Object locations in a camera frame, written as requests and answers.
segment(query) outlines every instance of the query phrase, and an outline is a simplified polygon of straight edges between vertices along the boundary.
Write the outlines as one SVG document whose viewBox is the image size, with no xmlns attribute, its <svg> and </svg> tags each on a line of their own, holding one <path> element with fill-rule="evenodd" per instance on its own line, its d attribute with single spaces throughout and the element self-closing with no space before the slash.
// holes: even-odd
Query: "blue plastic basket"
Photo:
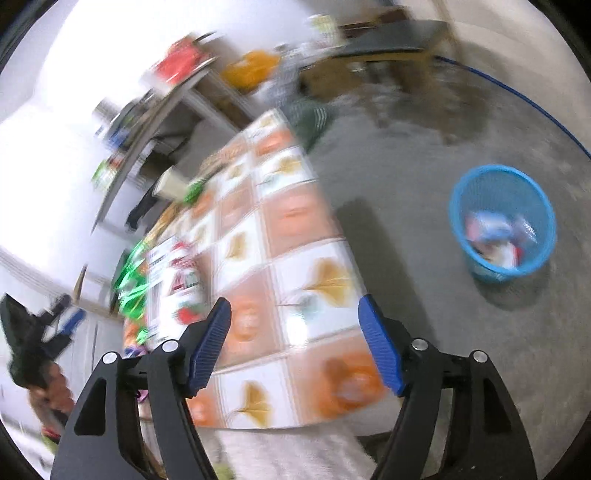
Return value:
<svg viewBox="0 0 591 480">
<path fill-rule="evenodd" d="M 487 262 L 466 240 L 466 216 L 480 210 L 503 213 L 509 219 L 522 215 L 533 227 L 537 243 L 525 249 L 517 268 Z M 504 165 L 486 165 L 464 175 L 453 189 L 449 218 L 468 268 L 487 282 L 500 283 L 533 273 L 548 260 L 556 243 L 556 217 L 548 197 L 526 174 Z"/>
</svg>

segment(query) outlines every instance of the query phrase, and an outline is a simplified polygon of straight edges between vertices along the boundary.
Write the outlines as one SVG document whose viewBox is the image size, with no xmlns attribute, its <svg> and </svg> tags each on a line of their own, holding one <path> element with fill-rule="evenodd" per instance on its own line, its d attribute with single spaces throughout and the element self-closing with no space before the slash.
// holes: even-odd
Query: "plastic cup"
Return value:
<svg viewBox="0 0 591 480">
<path fill-rule="evenodd" d="M 154 186 L 154 194 L 160 198 L 182 202 L 187 194 L 189 181 L 176 168 L 165 171 Z"/>
</svg>

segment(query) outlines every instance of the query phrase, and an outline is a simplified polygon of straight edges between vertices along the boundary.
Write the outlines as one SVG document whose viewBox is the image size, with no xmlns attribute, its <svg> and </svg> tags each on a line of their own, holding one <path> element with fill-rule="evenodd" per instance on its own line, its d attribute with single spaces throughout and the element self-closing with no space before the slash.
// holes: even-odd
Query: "patterned tablecloth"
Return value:
<svg viewBox="0 0 591 480">
<path fill-rule="evenodd" d="M 160 237 L 191 246 L 210 305 L 232 305 L 211 380 L 187 400 L 195 425 L 297 427 L 380 400 L 361 279 L 286 120 L 266 112 L 218 161 L 227 166 Z"/>
</svg>

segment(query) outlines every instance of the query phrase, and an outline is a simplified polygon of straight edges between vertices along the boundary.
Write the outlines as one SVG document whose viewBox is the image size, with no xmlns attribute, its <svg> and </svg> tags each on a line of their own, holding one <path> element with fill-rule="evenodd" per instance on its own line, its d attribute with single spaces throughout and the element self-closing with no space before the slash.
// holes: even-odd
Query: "gray floor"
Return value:
<svg viewBox="0 0 591 480">
<path fill-rule="evenodd" d="M 454 144 L 442 143 L 421 95 L 375 85 L 389 125 L 377 128 L 356 96 L 341 97 L 310 160 L 368 291 L 387 315 L 442 351 L 490 355 L 521 412 L 542 477 L 591 408 L 591 163 L 513 94 L 470 74 L 464 103 L 457 72 L 437 70 Z M 533 177 L 558 222 L 548 266 L 508 287 L 472 279 L 447 218 L 454 184 L 488 163 Z"/>
</svg>

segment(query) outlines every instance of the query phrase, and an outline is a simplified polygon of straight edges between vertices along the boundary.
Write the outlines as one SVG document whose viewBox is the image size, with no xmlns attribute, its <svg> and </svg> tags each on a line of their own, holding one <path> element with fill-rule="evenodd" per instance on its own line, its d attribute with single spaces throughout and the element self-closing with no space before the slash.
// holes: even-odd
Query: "yellow bag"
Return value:
<svg viewBox="0 0 591 480">
<path fill-rule="evenodd" d="M 242 60 L 228 65 L 222 77 L 241 92 L 250 92 L 267 80 L 279 63 L 279 56 L 264 50 L 253 50 Z"/>
</svg>

